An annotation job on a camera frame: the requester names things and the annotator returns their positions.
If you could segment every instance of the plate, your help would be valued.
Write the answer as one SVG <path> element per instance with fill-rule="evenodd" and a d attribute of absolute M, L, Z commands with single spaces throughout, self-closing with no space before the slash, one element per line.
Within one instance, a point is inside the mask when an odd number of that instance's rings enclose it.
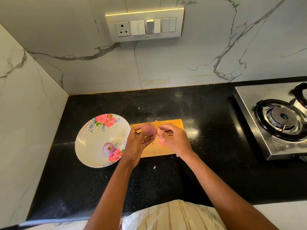
<path fill-rule="evenodd" d="M 93 168 L 112 165 L 122 157 L 130 129 L 129 123 L 116 114 L 103 114 L 89 120 L 76 138 L 75 151 L 78 159 Z M 103 151 L 103 145 L 107 142 L 115 146 L 115 151 L 110 156 Z"/>

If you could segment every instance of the stove burner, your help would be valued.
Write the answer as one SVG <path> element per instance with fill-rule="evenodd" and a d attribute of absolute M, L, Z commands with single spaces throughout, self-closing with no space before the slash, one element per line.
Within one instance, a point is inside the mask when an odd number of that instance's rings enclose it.
<path fill-rule="evenodd" d="M 270 109 L 267 117 L 274 126 L 282 130 L 293 129 L 298 124 L 294 113 L 284 107 Z"/>
<path fill-rule="evenodd" d="M 259 124 L 279 139 L 297 142 L 307 138 L 300 112 L 288 102 L 278 99 L 261 100 L 257 102 L 254 112 Z"/>

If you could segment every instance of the cutting board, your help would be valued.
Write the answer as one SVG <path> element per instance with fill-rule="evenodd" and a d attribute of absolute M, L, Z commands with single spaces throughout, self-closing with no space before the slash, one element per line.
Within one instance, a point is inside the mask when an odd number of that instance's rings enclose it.
<path fill-rule="evenodd" d="M 181 119 L 151 122 L 151 124 L 154 125 L 155 127 L 158 127 L 159 125 L 166 124 L 166 123 L 171 123 L 184 130 Z M 147 124 L 147 123 L 130 124 L 130 127 L 135 127 L 135 126 L 142 125 L 142 124 Z M 141 157 L 161 156 L 161 155 L 168 155 L 168 154 L 174 154 L 174 152 L 171 150 L 169 146 L 165 145 L 163 147 L 160 144 L 151 143 L 143 150 Z"/>

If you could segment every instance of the stainless steel stove top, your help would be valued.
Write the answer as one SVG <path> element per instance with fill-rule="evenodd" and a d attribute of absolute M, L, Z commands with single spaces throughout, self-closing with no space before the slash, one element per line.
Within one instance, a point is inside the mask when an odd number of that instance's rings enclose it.
<path fill-rule="evenodd" d="M 289 105 L 294 97 L 288 93 L 298 84 L 300 82 L 235 88 L 235 98 L 267 160 L 307 154 L 307 133 L 302 133 L 307 108 L 296 103 Z"/>

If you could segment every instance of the person's right hand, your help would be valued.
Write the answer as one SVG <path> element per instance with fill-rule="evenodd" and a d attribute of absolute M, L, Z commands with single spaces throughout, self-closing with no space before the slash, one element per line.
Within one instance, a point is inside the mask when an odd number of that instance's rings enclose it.
<path fill-rule="evenodd" d="M 172 130 L 174 135 L 168 135 L 165 131 Z M 181 157 L 183 160 L 186 156 L 194 154 L 186 131 L 182 130 L 175 125 L 168 123 L 160 125 L 157 129 L 157 133 L 162 135 L 162 137 L 166 140 L 167 145 Z"/>

